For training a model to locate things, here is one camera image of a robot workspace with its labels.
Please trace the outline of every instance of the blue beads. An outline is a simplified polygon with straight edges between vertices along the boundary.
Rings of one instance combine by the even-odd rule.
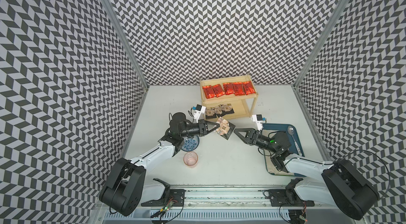
[[[193,138],[184,138],[185,144],[181,148],[183,151],[189,152],[196,149],[199,146],[199,136],[195,136]]]

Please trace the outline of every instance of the wire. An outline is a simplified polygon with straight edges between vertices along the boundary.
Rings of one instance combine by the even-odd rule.
[[[271,156],[271,155],[272,155],[272,154],[271,154],[271,151],[267,150],[267,151],[269,152],[269,155],[266,155],[266,154],[265,154],[265,149],[263,149],[263,148],[261,148],[261,149],[263,150],[263,153],[260,152],[259,147],[258,147],[258,152],[259,152],[261,155],[263,155],[263,156]]]
[[[195,117],[193,116],[192,109],[193,108],[190,108],[190,110],[188,110],[188,113],[193,118],[193,120],[192,120],[192,123],[193,123],[195,121]]]
[[[189,113],[189,115],[190,115],[191,117],[193,117],[192,109],[193,109],[193,108],[190,108],[190,110],[188,110],[188,113]]]
[[[272,133],[277,133],[277,132],[286,132],[286,131],[272,131],[272,132],[268,133],[268,138],[269,138],[269,135],[270,135],[270,134],[272,134]]]
[[[385,191],[385,193],[383,194],[383,196],[380,197],[379,199],[384,198],[384,197],[386,196],[386,194],[388,193],[389,188],[391,187],[391,180],[392,180],[387,164],[386,164],[386,163],[382,160],[382,158],[379,157],[376,153],[371,152],[371,151],[369,151],[369,150],[363,150],[363,149],[354,150],[354,151],[348,153],[347,155],[345,155],[343,158],[341,158],[341,160],[344,159],[344,158],[346,158],[346,157],[348,157],[349,155],[351,155],[351,154],[357,152],[357,151],[368,152],[368,153],[373,154],[373,155],[376,156],[376,157],[382,162],[382,164],[385,166],[386,172],[388,173],[388,186],[386,187],[386,191]]]
[[[170,219],[170,220],[168,220],[166,223],[168,223],[168,222],[170,222],[171,220],[173,220],[173,219],[175,219],[176,217],[178,217],[179,215],[180,215],[180,213],[183,211],[183,207],[185,206],[185,202],[183,203],[183,206],[182,206],[182,209],[180,210],[180,212],[175,216],[175,217],[173,217],[172,219]]]
[[[170,197],[170,199],[169,199],[168,203],[166,204],[166,206],[168,206],[169,203],[170,203],[172,200],[173,200],[173,196]]]
[[[263,195],[265,198],[269,198],[269,196],[270,196],[269,191],[268,191],[268,196],[265,196],[265,192],[266,192],[266,191],[262,191],[262,195]]]
[[[293,159],[296,159],[296,158],[292,158],[292,159],[290,159],[289,161],[287,161],[287,163],[285,164],[285,167],[286,167],[286,165],[291,161],[291,160],[293,160]]]
[[[115,214],[115,213],[118,212],[118,211],[116,211],[115,213],[113,213],[113,212],[111,211],[111,203],[113,202],[113,199],[114,199],[114,196],[116,195],[117,189],[119,188],[121,182],[123,181],[123,178],[127,175],[127,173],[128,173],[129,170],[130,170],[130,168],[128,167],[128,170],[125,172],[124,176],[121,178],[119,184],[117,185],[116,190],[115,190],[114,193],[113,193],[113,197],[111,197],[110,204],[109,204],[109,208],[108,208],[108,211],[110,212],[110,214]]]
[[[289,205],[289,204],[284,203],[284,204],[281,204],[281,205],[280,205],[280,207],[279,207],[279,216],[282,218],[282,220],[286,221],[287,223],[292,224],[290,221],[285,220],[285,218],[281,215],[281,207],[282,207],[283,205]]]
[[[302,216],[303,216],[303,214],[306,214],[306,217],[307,217],[307,212],[306,212],[306,208],[307,208],[307,206],[306,206],[306,201],[303,201],[303,204],[304,204],[304,208],[303,208],[303,210],[302,210]]]

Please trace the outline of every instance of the chevron patterned wall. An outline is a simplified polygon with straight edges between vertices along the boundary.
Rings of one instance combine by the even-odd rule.
[[[150,85],[293,83],[338,0],[111,0]]]
[[[299,90],[334,159],[356,149],[384,157],[388,196],[372,222],[406,223],[405,0],[351,0]],[[381,192],[387,172],[368,153],[352,161]]]
[[[142,93],[98,0],[0,0],[0,223],[84,223]]]

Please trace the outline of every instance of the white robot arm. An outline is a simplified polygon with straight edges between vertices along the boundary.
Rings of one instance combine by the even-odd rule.
[[[159,200],[169,185],[159,179],[144,184],[145,175],[177,154],[183,146],[184,137],[204,136],[219,127],[219,124],[198,120],[204,110],[204,106],[197,105],[195,108],[197,123],[186,120],[183,113],[175,113],[169,123],[170,128],[156,147],[131,160],[119,159],[100,192],[100,201],[128,216],[139,202]],[[262,127],[261,121],[259,118],[256,120]],[[208,130],[208,124],[214,125],[214,128]],[[292,180],[286,186],[286,201],[292,205],[303,201],[323,202],[336,205],[347,216],[360,220],[379,199],[377,190],[347,160],[319,161],[289,152],[291,143],[283,131],[272,138],[253,128],[235,129],[234,132],[244,143],[272,152],[271,161],[278,170],[305,176]]]
[[[166,159],[176,155],[182,148],[185,137],[194,135],[202,137],[220,127],[217,123],[199,120],[200,114],[205,109],[204,106],[196,106],[193,116],[197,120],[196,123],[187,120],[184,113],[175,113],[169,122],[170,127],[156,147],[131,160],[119,159],[100,191],[100,201],[128,216],[139,202],[158,200],[165,190],[165,184],[158,179],[144,184],[145,175]],[[213,128],[209,130],[208,125],[213,125]]]

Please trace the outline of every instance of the transparent cup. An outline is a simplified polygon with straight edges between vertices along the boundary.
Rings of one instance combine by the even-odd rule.
[[[183,156],[183,162],[188,166],[193,166],[197,163],[198,157],[197,154],[193,151],[185,153]]]

